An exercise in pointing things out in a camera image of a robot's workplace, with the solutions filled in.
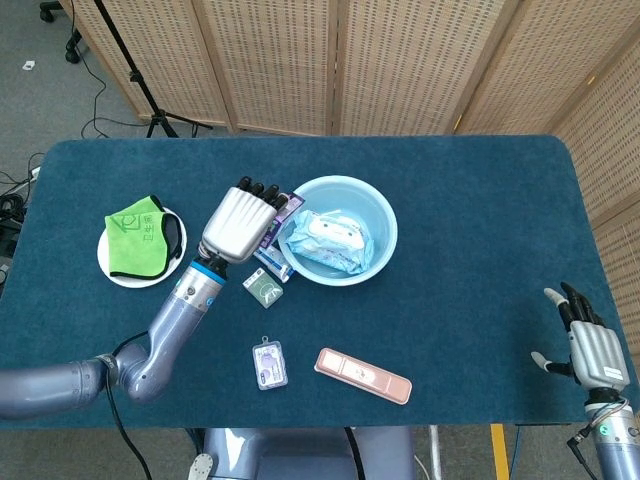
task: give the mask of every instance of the white plate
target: white plate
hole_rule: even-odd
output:
[[[167,213],[173,213],[178,217],[175,212],[166,207],[164,211]],[[178,268],[178,265],[180,265],[180,262],[184,258],[184,252],[187,249],[187,231],[185,230],[184,223],[182,223],[182,219],[180,217],[178,217],[178,221],[180,222],[180,232],[182,233],[182,253],[180,253],[180,257],[169,260],[169,268],[167,268],[167,271],[161,277],[154,278],[153,280],[143,280],[141,278],[112,277],[109,275],[109,240],[107,239],[106,228],[102,232],[102,235],[100,235],[100,241],[98,242],[98,263],[100,264],[100,270],[102,270],[102,273],[104,273],[109,280],[122,287],[144,288],[160,283],[171,275],[176,268]]]

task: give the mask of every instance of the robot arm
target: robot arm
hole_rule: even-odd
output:
[[[171,378],[187,339],[226,281],[229,263],[248,260],[278,210],[287,203],[278,186],[264,189],[249,177],[229,189],[209,219],[198,256],[151,322],[149,354],[130,344],[113,356],[35,369],[0,370],[0,420],[30,418],[88,405],[112,375],[134,401],[156,399]]]
[[[539,352],[531,352],[531,357],[545,372],[573,377],[589,393],[585,403],[589,423],[567,442],[589,475],[596,478],[578,444],[593,433],[604,479],[639,479],[640,431],[629,402],[620,396],[630,383],[620,340],[616,332],[606,328],[584,295],[566,283],[561,286],[568,299],[550,288],[545,289],[545,295],[558,307],[564,323],[570,362],[551,362]]]

